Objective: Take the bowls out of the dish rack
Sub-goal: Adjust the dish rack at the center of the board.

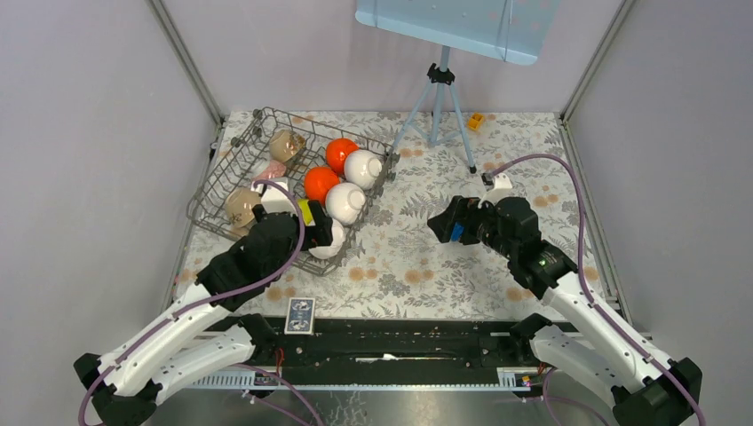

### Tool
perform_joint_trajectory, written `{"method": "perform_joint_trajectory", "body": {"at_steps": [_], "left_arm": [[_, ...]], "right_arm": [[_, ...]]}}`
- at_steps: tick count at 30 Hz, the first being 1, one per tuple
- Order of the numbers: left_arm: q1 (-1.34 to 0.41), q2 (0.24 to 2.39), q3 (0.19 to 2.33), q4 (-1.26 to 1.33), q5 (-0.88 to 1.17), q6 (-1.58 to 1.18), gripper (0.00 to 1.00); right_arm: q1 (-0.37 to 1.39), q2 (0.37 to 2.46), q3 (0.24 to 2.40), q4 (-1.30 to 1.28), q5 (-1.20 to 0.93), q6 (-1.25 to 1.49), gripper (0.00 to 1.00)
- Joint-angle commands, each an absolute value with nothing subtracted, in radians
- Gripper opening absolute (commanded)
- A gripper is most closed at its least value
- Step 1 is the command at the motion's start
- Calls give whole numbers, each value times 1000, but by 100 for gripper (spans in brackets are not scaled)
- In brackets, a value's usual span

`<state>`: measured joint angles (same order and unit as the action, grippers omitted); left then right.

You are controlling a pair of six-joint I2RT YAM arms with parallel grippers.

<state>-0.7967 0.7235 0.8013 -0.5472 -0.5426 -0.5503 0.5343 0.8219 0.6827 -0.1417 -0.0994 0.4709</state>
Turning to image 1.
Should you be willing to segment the grey wire dish rack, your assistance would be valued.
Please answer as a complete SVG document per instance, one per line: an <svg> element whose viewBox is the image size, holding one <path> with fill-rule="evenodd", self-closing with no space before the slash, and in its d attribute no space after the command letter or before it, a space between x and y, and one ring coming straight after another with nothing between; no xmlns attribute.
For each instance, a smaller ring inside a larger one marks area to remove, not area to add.
<svg viewBox="0 0 753 426"><path fill-rule="evenodd" d="M400 156L387 143L370 138L354 130L318 122L299 114L292 114L269 106L255 109L247 127L226 144L228 153L220 155L211 166L209 174L186 206L186 216L193 225L231 241L241 238L234 232L235 225L226 212L226 201L231 193L241 187L250 189L261 178L263 169L273 160L271 142L275 134L288 131L304 140L303 146L282 164L284 174L279 177L297 200L303 200L305 175L315 167L325 167L327 144L338 138L348 138L360 149L374 154L382 163L375 184L364 191L366 205L352 225L345 226L345 241L330 259L317 259L307 252L301 253L293 263L298 269L317 276L336 270L344 261L347 251L356 241L357 232L365 225L366 215L374 202L384 193L384 184L395 178L394 166Z"/></svg>

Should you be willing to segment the yellow-green bowl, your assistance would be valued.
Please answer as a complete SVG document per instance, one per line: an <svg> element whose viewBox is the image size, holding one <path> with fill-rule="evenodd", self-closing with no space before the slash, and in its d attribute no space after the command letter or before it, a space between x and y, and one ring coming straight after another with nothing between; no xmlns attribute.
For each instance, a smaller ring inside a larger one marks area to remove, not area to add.
<svg viewBox="0 0 753 426"><path fill-rule="evenodd" d="M304 219L305 225L310 225L314 219L313 219L313 212L309 206L309 200L308 199L298 199L297 205L301 210L302 217Z"/></svg>

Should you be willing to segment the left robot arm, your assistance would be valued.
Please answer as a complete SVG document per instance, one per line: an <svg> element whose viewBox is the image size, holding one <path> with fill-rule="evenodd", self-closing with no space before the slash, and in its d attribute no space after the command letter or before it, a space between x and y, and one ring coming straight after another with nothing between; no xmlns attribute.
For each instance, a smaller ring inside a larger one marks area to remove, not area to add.
<svg viewBox="0 0 753 426"><path fill-rule="evenodd" d="M247 360L263 365L279 355L279 336L260 314L241 316L219 336L186 349L208 327L226 319L278 280L304 250L334 243L329 217L317 201L306 223L298 211L253 209L256 223L227 251L214 256L194 284L126 343L102 355L85 353L74 369L104 425L141 425L187 385Z"/></svg>

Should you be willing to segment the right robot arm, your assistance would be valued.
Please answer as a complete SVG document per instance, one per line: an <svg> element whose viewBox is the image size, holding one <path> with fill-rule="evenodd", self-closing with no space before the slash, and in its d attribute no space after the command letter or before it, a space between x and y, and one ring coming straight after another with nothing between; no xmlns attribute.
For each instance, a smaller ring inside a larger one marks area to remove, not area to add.
<svg viewBox="0 0 753 426"><path fill-rule="evenodd" d="M556 367L608 404L621 425L680 425L691 415L705 424L700 368L658 349L584 283L578 266L543 238L528 201L455 196L427 224L441 243L482 243L502 255L515 281L589 342L584 346L533 314L509 342L518 364L540 360Z"/></svg>

